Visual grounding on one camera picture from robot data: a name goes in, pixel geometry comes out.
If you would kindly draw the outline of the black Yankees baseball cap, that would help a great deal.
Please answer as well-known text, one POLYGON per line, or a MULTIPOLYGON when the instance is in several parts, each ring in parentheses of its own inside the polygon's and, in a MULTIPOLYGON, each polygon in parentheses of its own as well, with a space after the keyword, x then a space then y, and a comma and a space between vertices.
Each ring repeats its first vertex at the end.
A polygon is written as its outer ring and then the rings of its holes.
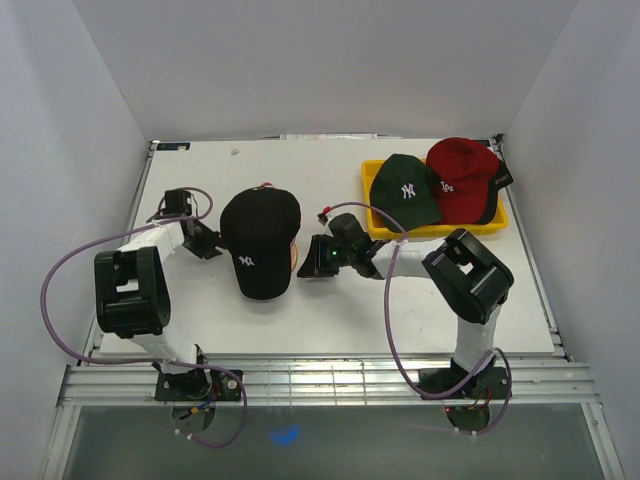
POLYGON ((290 243, 300 225, 298 200, 276 187, 243 190, 224 207, 221 238, 245 297, 267 301, 286 292, 292 275, 290 243))

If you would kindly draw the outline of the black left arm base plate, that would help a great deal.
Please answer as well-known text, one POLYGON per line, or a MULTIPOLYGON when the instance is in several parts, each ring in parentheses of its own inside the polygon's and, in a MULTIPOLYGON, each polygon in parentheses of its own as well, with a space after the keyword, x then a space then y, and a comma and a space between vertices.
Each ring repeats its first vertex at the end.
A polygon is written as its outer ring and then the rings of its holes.
POLYGON ((159 373, 154 399, 161 402, 234 402, 242 399, 239 385, 241 370, 232 370, 237 379, 228 373, 194 369, 181 374, 159 373))

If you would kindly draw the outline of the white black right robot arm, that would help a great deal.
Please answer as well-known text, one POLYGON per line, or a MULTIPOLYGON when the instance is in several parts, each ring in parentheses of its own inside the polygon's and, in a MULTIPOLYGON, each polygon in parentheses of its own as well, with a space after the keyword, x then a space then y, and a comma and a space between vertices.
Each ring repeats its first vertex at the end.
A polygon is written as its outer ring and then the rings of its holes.
POLYGON ((350 213, 328 222, 327 234, 311 237, 297 272, 304 279, 330 278, 342 267, 368 279, 431 280, 458 319, 451 375, 454 390, 474 397, 488 384, 497 317, 514 276, 470 231, 456 229, 442 240, 373 240, 350 213))

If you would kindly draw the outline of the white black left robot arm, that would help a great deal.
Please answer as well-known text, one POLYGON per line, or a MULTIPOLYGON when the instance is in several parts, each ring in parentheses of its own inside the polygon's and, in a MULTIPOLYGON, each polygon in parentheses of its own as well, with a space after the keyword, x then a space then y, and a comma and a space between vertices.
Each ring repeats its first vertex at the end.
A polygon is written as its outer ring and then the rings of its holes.
POLYGON ((222 254, 220 234, 202 219, 214 202, 204 190, 167 190, 157 211, 116 250, 94 257, 96 314, 100 329, 141 347, 159 371, 178 375, 190 399, 205 397, 212 376, 200 347, 171 324, 172 306, 164 263, 178 250, 200 260, 222 254))

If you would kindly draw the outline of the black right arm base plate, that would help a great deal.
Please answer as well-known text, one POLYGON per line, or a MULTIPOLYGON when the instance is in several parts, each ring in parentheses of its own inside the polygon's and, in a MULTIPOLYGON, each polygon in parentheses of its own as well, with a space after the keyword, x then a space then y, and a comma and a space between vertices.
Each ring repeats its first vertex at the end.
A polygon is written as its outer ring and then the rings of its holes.
POLYGON ((468 372, 454 361, 446 368, 424 368, 418 372, 417 386, 425 393, 439 399, 498 399, 510 397, 509 379, 505 367, 489 364, 470 377, 464 384, 468 372))

